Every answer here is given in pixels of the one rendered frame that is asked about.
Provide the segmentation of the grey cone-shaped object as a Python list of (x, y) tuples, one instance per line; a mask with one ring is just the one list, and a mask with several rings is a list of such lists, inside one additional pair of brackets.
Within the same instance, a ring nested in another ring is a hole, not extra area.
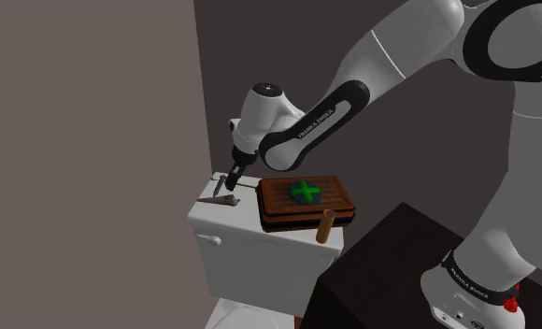
[(240, 202), (240, 199), (236, 198), (233, 194), (226, 194), (213, 197), (198, 198), (197, 202), (235, 207)]

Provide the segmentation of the brown slatted wooden tray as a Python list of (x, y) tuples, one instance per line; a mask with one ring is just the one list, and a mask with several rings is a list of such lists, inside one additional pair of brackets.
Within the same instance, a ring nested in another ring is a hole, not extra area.
[[(290, 198), (290, 185), (298, 180), (321, 188), (318, 204), (300, 205)], [(256, 193), (260, 224), (266, 232), (318, 229), (325, 209), (335, 212), (335, 227), (347, 226), (355, 217), (356, 207), (337, 176), (261, 179)]]

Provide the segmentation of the dark disc with green cross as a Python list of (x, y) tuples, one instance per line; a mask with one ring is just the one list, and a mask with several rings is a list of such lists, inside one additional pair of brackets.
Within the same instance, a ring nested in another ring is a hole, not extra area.
[(297, 204), (314, 205), (321, 201), (322, 191), (313, 182), (298, 180), (290, 185), (289, 195)]

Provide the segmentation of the white toilet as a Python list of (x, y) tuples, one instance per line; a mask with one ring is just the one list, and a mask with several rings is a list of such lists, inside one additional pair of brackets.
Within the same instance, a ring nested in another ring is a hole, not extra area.
[[(214, 173), (198, 198), (212, 197)], [(344, 235), (325, 244), (313, 230), (267, 233), (254, 189), (236, 186), (235, 207), (195, 202), (188, 214), (201, 251), (207, 285), (218, 303), (205, 329), (295, 329), (317, 278), (340, 255)]]

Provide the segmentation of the brown cardboard tube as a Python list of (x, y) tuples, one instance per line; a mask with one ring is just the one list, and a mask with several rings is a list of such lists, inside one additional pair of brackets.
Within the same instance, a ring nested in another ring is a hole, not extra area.
[(316, 241), (318, 243), (325, 244), (327, 242), (334, 221), (335, 212), (331, 209), (325, 209), (321, 214), (321, 220), (316, 234)]

